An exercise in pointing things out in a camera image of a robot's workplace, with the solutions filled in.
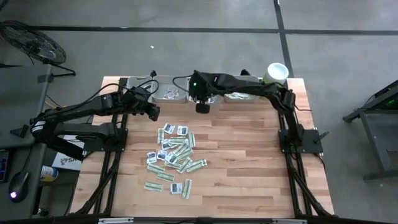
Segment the clear plastic container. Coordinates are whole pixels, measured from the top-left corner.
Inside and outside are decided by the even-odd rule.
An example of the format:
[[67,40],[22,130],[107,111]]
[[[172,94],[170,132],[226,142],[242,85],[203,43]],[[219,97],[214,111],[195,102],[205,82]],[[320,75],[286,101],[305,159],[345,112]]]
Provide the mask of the clear plastic container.
[[[249,82],[258,82],[259,83],[258,77],[254,77],[254,76],[240,75],[240,76],[234,76],[234,77],[238,80],[245,80],[245,81],[249,81]],[[227,94],[224,95],[224,100],[227,103],[255,103],[258,98],[259,98],[258,96],[249,95],[247,98],[240,99],[240,98],[232,98]]]
[[[152,78],[151,77],[149,77],[149,76],[141,76],[141,77],[129,77],[128,79],[127,79],[127,85],[126,85],[126,87],[127,88],[131,88],[131,87],[137,87],[137,86],[139,86],[139,85],[141,85],[141,84],[143,84],[144,82],[146,82],[146,81],[149,81],[149,80],[151,80]],[[142,86],[142,87],[148,87],[148,86],[150,86],[147,90],[149,91],[149,92],[152,92],[152,91],[154,91],[154,82],[150,82],[150,83],[148,83],[148,84],[145,84],[144,86]],[[152,96],[153,96],[153,94],[149,97],[149,99],[148,99],[148,102],[149,103],[151,103],[152,102]]]
[[[155,102],[158,103],[186,103],[188,99],[188,93],[181,90],[179,87],[173,84],[173,78],[171,76],[157,75],[154,80],[159,82],[159,89],[152,95]],[[178,78],[175,80],[178,86],[184,87],[188,85],[186,78]]]

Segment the dollar bill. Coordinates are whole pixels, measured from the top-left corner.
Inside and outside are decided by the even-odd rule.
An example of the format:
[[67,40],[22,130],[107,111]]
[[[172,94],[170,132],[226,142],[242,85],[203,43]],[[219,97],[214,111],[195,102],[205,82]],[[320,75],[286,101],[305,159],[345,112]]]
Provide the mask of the dollar bill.
[[191,194],[191,188],[192,188],[192,180],[186,179],[185,180],[185,185],[182,190],[182,197],[185,199],[189,198],[189,195]]
[[205,167],[206,165],[204,165],[203,163],[199,163],[199,164],[196,164],[196,165],[194,165],[194,166],[190,166],[190,167],[188,167],[187,168],[187,172],[193,172],[193,171],[196,171],[196,170],[198,170],[198,169],[200,169],[200,168],[202,168],[202,167]]
[[149,171],[152,171],[152,172],[155,172],[155,173],[164,172],[164,170],[165,170],[164,168],[159,167],[159,166],[157,166],[155,164],[148,164],[147,169]]
[[157,143],[160,144],[164,140],[164,129],[158,128],[157,129]]
[[165,160],[171,164],[174,164],[178,161],[177,156],[174,154],[174,152],[170,152],[169,154],[167,154]]
[[170,137],[170,139],[184,139],[184,140],[185,140],[185,137],[182,137],[182,136],[177,136],[177,137],[172,136],[172,137]]
[[168,167],[173,167],[173,168],[176,168],[176,169],[181,168],[181,163],[179,163],[179,162],[176,162],[175,164],[172,164],[172,163],[169,163],[169,162],[165,161],[164,164],[166,166],[168,166]]
[[188,141],[191,148],[194,148],[197,145],[193,132],[188,133]]
[[207,161],[206,161],[206,159],[200,159],[198,161],[192,161],[191,164],[187,168],[189,168],[191,166],[195,166],[197,164],[204,164],[205,166],[207,166]]
[[166,132],[166,133],[168,133],[168,134],[173,134],[173,132],[174,132],[174,128],[175,128],[175,126],[174,125],[171,125],[171,124],[169,124],[169,123],[166,123],[165,125],[164,125],[164,132]]
[[180,194],[180,193],[182,193],[182,183],[172,183],[172,184],[170,184],[170,193],[171,194]]
[[188,134],[188,127],[186,126],[178,126],[177,135],[186,136]]
[[178,161],[184,160],[186,159],[188,156],[192,156],[193,155],[193,150],[191,148],[189,148],[186,151],[183,151],[178,157]]
[[182,144],[184,143],[185,139],[170,139],[169,143],[171,144]]
[[191,162],[192,162],[192,160],[191,160],[189,157],[186,158],[185,161],[184,161],[184,163],[181,165],[181,168],[179,168],[179,169],[177,170],[177,172],[179,172],[179,173],[181,173],[181,174],[182,174],[183,172],[185,172],[185,170],[187,169],[187,167],[190,166]]
[[178,156],[188,148],[189,148],[189,143],[188,140],[186,139],[176,150],[174,150],[174,154]]
[[160,180],[166,180],[170,182],[174,182],[174,175],[173,174],[168,174],[165,172],[159,172],[157,173],[156,177]]
[[169,150],[169,149],[171,149],[169,142],[170,142],[169,139],[164,139],[164,140],[162,141],[162,150]]
[[153,183],[153,182],[146,182],[144,188],[147,189],[147,190],[153,190],[153,191],[157,191],[157,192],[162,192],[163,185],[162,184],[156,184],[156,183]]

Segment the paper money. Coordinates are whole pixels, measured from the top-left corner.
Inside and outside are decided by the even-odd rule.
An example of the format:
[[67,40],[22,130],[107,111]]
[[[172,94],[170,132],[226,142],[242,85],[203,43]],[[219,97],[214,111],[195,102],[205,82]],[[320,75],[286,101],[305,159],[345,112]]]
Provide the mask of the paper money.
[[190,132],[188,134],[188,141],[189,141],[189,146],[191,148],[194,148],[197,145],[197,143],[195,141],[195,136],[193,135],[193,132]]
[[157,152],[157,159],[164,161],[166,159],[166,156],[167,156],[166,151],[161,150],[161,151]]
[[163,142],[162,142],[162,150],[169,150],[169,149],[171,149],[169,142],[170,142],[169,139],[164,139],[164,140],[163,140]]
[[207,166],[207,161],[206,161],[206,159],[200,159],[198,161],[192,161],[187,168],[189,168],[191,166],[195,166],[197,164],[203,164],[203,165]]
[[193,172],[193,171],[196,171],[196,170],[198,170],[198,169],[200,169],[200,168],[202,168],[202,167],[205,167],[206,165],[204,165],[204,163],[199,163],[199,164],[196,164],[196,165],[194,165],[194,166],[190,166],[190,167],[188,167],[187,168],[187,172]]
[[186,139],[186,137],[181,137],[181,136],[175,137],[175,136],[172,136],[172,137],[170,137],[170,139]]
[[164,129],[158,128],[157,129],[157,143],[160,144],[164,140]]
[[178,157],[178,161],[184,160],[186,159],[188,156],[192,156],[193,155],[193,150],[191,148],[189,148],[188,150],[183,151]]
[[186,126],[177,127],[177,135],[186,136],[187,134],[188,134],[188,127]]
[[172,183],[172,184],[170,184],[170,193],[171,194],[180,194],[180,193],[182,193],[182,183]]
[[169,154],[167,154],[165,160],[171,164],[174,164],[177,162],[177,156],[174,154],[174,152],[170,152]]
[[176,150],[174,150],[174,154],[176,156],[178,156],[188,148],[189,148],[189,143],[188,143],[188,139],[186,139],[186,140],[184,140],[184,143],[182,143]]
[[164,132],[169,133],[169,134],[173,134],[174,128],[175,128],[174,125],[171,125],[171,124],[169,124],[169,123],[166,123],[166,124],[164,125]]
[[155,164],[148,164],[147,169],[149,171],[152,171],[152,172],[155,172],[155,173],[164,172],[164,170],[165,170],[164,168],[159,167],[159,166],[157,166]]
[[166,181],[174,182],[174,175],[173,174],[160,172],[160,173],[157,173],[156,177],[158,179],[160,179],[160,180],[166,180]]
[[156,152],[148,152],[147,156],[148,156],[147,164],[152,164],[152,163],[157,162]]
[[181,145],[181,144],[172,144],[172,143],[169,142],[169,146],[170,146],[171,149],[173,149],[173,148],[175,148],[175,147],[177,147],[179,145]]
[[157,191],[157,192],[162,192],[163,185],[162,184],[156,184],[156,183],[153,183],[153,182],[146,182],[144,188],[147,189],[147,190],[153,190],[153,191]]
[[173,168],[176,168],[176,169],[181,168],[181,163],[179,163],[179,162],[176,162],[175,164],[172,164],[172,163],[169,163],[169,162],[165,161],[164,164],[166,166],[168,166],[168,167],[173,167]]
[[187,169],[188,166],[190,166],[192,160],[188,157],[184,163],[181,165],[181,168],[179,168],[177,170],[177,172],[179,172],[180,174],[182,174],[183,172],[185,172],[185,170]]
[[169,143],[171,144],[182,144],[184,143],[185,139],[170,139]]
[[189,195],[191,194],[191,188],[192,188],[192,180],[186,179],[184,189],[182,190],[183,198],[185,198],[185,199],[189,198]]

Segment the box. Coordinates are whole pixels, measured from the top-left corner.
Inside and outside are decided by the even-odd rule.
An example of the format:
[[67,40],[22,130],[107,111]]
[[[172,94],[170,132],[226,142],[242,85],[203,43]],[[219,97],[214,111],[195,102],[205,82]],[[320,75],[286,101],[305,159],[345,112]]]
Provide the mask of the box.
[[[180,89],[173,84],[171,76],[157,75],[154,80],[159,82],[159,89],[152,95],[153,100],[158,103],[186,103],[188,99],[188,92]],[[178,78],[175,80],[176,84],[182,88],[186,87],[188,80],[186,78]],[[178,91],[178,96],[175,98],[167,98],[169,91]]]

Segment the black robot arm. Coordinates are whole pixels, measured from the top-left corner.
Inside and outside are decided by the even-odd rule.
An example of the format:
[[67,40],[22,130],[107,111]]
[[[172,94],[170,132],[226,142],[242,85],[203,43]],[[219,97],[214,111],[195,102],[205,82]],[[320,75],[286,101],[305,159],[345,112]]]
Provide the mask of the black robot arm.
[[[193,100],[198,101],[196,111],[198,113],[209,113],[210,106],[205,104],[208,99],[215,95],[225,95],[228,93],[247,93],[250,95],[266,97],[272,106],[284,115],[288,130],[279,130],[280,150],[285,154],[289,178],[292,179],[290,188],[296,188],[293,179],[298,183],[305,195],[305,207],[307,214],[311,214],[311,206],[319,216],[330,216],[313,196],[305,183],[302,162],[298,164],[297,172],[294,167],[291,155],[300,153],[321,153],[322,145],[318,130],[304,130],[298,122],[295,114],[295,94],[278,83],[260,83],[238,80],[232,75],[224,73],[205,73],[194,71],[189,81],[188,94]],[[295,213],[301,214],[300,207],[294,203]]]
[[148,114],[149,119],[157,121],[160,108],[148,102],[150,94],[145,88],[133,87],[125,93],[117,91],[103,94],[78,105],[46,110],[31,119],[30,131],[37,142],[46,143],[49,148],[80,161],[83,160],[81,149],[58,135],[76,135],[78,140],[85,143],[85,151],[118,151],[126,144],[126,129],[117,128],[114,123],[96,126],[64,122],[91,115],[114,114]]
[[288,142],[301,146],[304,128],[295,117],[295,94],[278,83],[263,84],[238,80],[224,73],[205,73],[194,71],[189,82],[189,95],[199,101],[198,113],[208,113],[210,106],[205,102],[209,97],[233,92],[266,97],[272,106],[285,116],[289,134]]

